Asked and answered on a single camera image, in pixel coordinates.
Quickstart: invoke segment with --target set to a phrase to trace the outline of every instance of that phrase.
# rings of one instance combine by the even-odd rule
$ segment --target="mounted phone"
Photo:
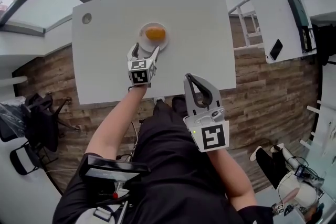
[[[269,52],[269,55],[274,61],[278,58],[282,48],[283,48],[283,45],[281,41],[278,39],[277,42],[275,42],[272,50]]]

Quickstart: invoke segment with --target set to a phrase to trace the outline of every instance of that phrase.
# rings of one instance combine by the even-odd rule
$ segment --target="orange food item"
[[[166,37],[166,31],[159,26],[150,26],[146,30],[146,36],[152,41],[161,41]]]

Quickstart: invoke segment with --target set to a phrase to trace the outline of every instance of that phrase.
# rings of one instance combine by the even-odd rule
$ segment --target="forearm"
[[[115,159],[122,138],[145,93],[146,87],[132,88],[97,128],[86,152]]]
[[[250,180],[230,154],[221,149],[208,152],[208,156],[224,183],[228,199],[236,210],[257,205]]]

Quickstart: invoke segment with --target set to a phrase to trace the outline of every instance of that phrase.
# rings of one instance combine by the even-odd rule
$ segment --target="white shoe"
[[[284,146],[285,146],[284,143],[281,143],[281,144],[278,145],[279,148],[283,148]],[[271,151],[271,153],[276,153],[276,152],[278,152],[274,147],[271,147],[270,151]]]
[[[257,159],[257,157],[256,157],[256,153],[257,153],[258,149],[260,149],[260,148],[262,148],[262,147],[261,147],[261,146],[258,146],[258,147],[256,148],[256,150],[251,154],[251,156],[250,156],[250,161],[251,161],[251,162],[254,162],[254,161]]]
[[[164,102],[164,101],[165,101],[165,98],[164,98],[164,96],[163,96],[163,97],[154,97],[154,98],[153,98],[154,105],[156,105],[156,102],[157,102],[158,100],[162,100],[162,101]]]

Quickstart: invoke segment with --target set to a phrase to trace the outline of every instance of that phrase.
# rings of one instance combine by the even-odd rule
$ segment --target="person's right arm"
[[[256,206],[257,200],[252,184],[230,154],[224,148],[209,151],[207,154],[222,179],[226,195],[233,207],[239,211],[248,206]]]

